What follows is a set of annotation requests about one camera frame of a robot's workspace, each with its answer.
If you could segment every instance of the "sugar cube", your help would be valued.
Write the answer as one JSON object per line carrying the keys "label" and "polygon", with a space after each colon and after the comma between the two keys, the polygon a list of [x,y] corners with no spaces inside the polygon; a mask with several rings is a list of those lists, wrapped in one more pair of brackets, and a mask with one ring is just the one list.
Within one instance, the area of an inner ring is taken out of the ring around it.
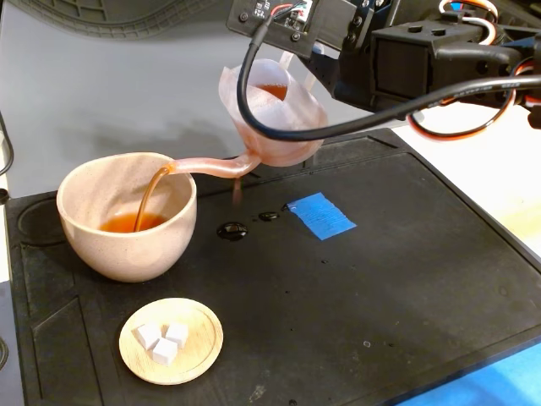
{"label": "sugar cube", "polygon": [[160,338],[160,327],[156,324],[144,324],[137,329],[137,339],[145,349],[154,347]]}
{"label": "sugar cube", "polygon": [[166,339],[177,343],[180,349],[184,348],[186,340],[188,340],[188,326],[171,323],[169,328],[167,328]]}
{"label": "sugar cube", "polygon": [[152,359],[158,364],[169,366],[177,356],[177,351],[177,343],[160,338],[152,350]]}

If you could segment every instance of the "black work surface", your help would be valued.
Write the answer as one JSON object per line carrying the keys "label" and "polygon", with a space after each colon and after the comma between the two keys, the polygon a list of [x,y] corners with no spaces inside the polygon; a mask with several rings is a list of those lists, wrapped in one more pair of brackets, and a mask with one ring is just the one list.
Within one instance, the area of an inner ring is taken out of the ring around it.
{"label": "black work surface", "polygon": [[[394,403],[541,336],[536,260],[390,131],[256,174],[238,209],[230,182],[196,178],[188,249],[140,284],[107,280],[78,259],[53,193],[8,203],[27,404]],[[317,192],[357,227],[319,241],[280,211]],[[281,216],[262,222],[262,211]],[[230,221],[248,236],[219,239],[216,228]],[[200,378],[160,387],[128,370],[117,340],[131,314],[167,297],[213,309],[224,345]]]}

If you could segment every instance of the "blue painter's tape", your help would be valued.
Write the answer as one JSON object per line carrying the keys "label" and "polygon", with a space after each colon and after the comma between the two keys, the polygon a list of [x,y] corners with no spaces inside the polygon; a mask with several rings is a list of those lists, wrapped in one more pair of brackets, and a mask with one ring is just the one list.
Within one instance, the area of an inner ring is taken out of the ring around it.
{"label": "blue painter's tape", "polygon": [[357,225],[349,219],[322,193],[288,203],[287,207],[295,213],[319,239],[351,230]]}

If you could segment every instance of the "small round plate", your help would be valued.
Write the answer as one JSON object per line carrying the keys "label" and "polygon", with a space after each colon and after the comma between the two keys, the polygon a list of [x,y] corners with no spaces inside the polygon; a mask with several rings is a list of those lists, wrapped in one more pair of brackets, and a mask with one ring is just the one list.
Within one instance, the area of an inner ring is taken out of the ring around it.
{"label": "small round plate", "polygon": [[[171,365],[158,364],[152,350],[146,351],[137,340],[135,331],[146,323],[156,323],[165,337],[169,324],[188,325],[188,340],[178,349]],[[137,310],[124,324],[118,339],[124,363],[139,378],[157,385],[177,385],[201,376],[210,368],[221,350],[223,331],[214,312],[190,299],[157,300]]]}

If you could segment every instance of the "flexible spout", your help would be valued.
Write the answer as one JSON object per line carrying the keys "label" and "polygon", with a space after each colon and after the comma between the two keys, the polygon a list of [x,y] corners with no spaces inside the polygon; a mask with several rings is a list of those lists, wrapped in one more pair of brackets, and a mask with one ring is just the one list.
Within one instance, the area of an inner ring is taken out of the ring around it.
{"label": "flexible spout", "polygon": [[166,165],[169,174],[205,173],[218,178],[241,178],[253,171],[261,158],[252,151],[245,151],[234,159],[185,158]]}

